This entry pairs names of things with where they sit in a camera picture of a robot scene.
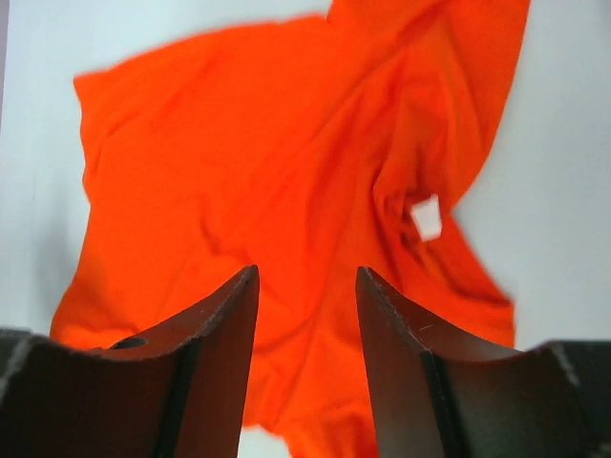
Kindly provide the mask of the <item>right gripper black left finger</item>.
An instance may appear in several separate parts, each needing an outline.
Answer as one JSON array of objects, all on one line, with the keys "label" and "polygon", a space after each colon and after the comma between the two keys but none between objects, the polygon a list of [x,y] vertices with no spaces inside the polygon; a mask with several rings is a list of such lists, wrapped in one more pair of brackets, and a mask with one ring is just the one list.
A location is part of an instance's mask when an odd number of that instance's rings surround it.
[{"label": "right gripper black left finger", "polygon": [[1,333],[5,457],[234,457],[259,303],[245,267],[107,349]]}]

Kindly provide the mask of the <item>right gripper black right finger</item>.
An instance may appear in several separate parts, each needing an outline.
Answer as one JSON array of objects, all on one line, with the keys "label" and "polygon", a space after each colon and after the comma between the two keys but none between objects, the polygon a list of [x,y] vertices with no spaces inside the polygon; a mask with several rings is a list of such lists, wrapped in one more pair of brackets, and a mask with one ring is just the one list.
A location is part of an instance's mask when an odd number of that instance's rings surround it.
[{"label": "right gripper black right finger", "polygon": [[609,455],[609,342],[491,343],[367,267],[356,298],[381,456]]}]

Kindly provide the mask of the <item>orange t shirt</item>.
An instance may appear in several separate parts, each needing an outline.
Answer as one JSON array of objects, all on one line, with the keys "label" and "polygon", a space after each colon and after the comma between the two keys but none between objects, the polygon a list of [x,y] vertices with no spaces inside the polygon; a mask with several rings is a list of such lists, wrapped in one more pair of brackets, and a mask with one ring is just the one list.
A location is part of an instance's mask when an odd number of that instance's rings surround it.
[{"label": "orange t shirt", "polygon": [[376,456],[359,267],[514,343],[452,209],[491,152],[528,11],[336,1],[77,77],[91,211],[52,337],[107,347],[257,265],[244,424],[295,457]]}]

